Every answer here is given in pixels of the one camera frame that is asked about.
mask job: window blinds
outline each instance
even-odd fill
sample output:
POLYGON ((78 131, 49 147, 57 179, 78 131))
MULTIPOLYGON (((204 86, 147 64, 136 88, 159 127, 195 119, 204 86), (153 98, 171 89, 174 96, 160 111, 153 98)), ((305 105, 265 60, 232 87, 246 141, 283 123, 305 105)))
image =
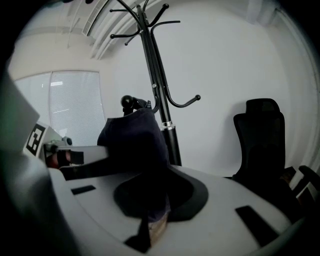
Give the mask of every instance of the window blinds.
POLYGON ((98 72, 55 71, 19 79, 16 85, 40 114, 39 121, 70 137, 74 146, 97 145, 105 125, 98 72))
POLYGON ((98 72, 53 72, 49 105, 57 133, 70 137, 74 146, 97 145, 105 125, 98 72))

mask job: ceiling vent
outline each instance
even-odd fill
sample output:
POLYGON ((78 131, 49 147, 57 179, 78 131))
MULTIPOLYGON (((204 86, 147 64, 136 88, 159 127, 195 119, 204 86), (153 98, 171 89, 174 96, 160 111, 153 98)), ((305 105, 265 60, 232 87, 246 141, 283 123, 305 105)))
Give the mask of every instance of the ceiling vent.
POLYGON ((95 22, 98 14, 101 12, 101 10, 105 7, 106 3, 108 3, 110 0, 100 0, 96 3, 95 7, 93 8, 93 10, 91 11, 91 14, 88 18, 88 20, 86 21, 84 28, 82 30, 82 34, 85 36, 88 36, 90 29, 93 25, 93 23, 95 22))

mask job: black metal pole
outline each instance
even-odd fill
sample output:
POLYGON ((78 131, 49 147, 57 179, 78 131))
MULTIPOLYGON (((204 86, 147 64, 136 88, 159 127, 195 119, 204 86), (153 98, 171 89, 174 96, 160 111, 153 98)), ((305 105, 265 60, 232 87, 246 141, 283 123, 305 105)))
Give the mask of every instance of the black metal pole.
POLYGON ((160 101, 160 117, 162 121, 162 133, 168 147, 169 160, 172 165, 181 166, 181 156, 179 150, 178 137, 176 127, 173 125, 169 105, 167 101, 165 86, 163 82, 163 75, 160 68, 160 62, 157 58, 156 49, 152 40, 144 12, 140 5, 136 6, 138 19, 141 25, 140 36, 144 49, 146 64, 148 66, 150 81, 152 84, 153 93, 155 93, 155 86, 158 91, 160 101))

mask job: white wall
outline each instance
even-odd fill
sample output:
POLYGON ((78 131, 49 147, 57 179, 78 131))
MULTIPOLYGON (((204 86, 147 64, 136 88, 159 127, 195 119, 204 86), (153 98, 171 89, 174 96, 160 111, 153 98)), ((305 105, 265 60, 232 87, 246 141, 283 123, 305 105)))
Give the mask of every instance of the white wall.
MULTIPOLYGON (((283 63, 265 28, 246 22, 220 4, 209 0, 169 4, 160 21, 181 23, 161 26, 155 34, 171 96, 181 104, 201 95, 200 101, 187 108, 170 106, 182 164, 233 175, 241 165, 233 117, 245 112, 247 100, 272 98, 286 121, 290 119, 283 63)), ((125 94, 153 99, 139 38, 106 53, 104 61, 112 63, 116 99, 125 94)))
MULTIPOLYGON (((278 37, 273 38, 268 29, 246 22, 221 2, 167 2, 170 8, 160 21, 181 20, 181 23, 161 26, 155 34, 171 96, 181 104, 201 95, 200 101, 187 108, 170 107, 183 166, 221 176, 236 173, 241 165, 241 148, 233 117, 245 112, 247 100, 272 98, 286 122, 286 151, 290 152, 286 165, 297 167, 296 157, 303 158, 306 145, 301 144, 300 151, 291 152, 294 137, 308 138, 310 131, 306 128, 292 132, 302 122, 296 115, 302 101, 295 100, 297 93, 292 93, 291 76, 303 67, 297 65, 288 72, 287 62, 291 59, 279 54, 277 43, 288 30, 278 31, 278 37)), ((151 100, 154 106, 138 37, 129 46, 118 41, 102 60, 89 59, 91 47, 81 35, 72 35, 71 47, 67 49, 67 37, 59 36, 57 43, 54 34, 20 39, 9 66, 13 79, 54 70, 94 70, 100 72, 106 118, 123 115, 120 99, 124 95, 151 100)))

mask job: chair backrest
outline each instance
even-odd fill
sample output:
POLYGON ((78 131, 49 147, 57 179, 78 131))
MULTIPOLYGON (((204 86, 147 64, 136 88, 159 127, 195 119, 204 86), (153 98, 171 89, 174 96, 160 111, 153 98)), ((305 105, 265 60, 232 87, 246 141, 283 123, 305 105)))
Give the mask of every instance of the chair backrest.
POLYGON ((285 167, 285 119, 273 99, 253 99, 246 113, 233 121, 239 136, 242 163, 236 174, 276 179, 285 167))

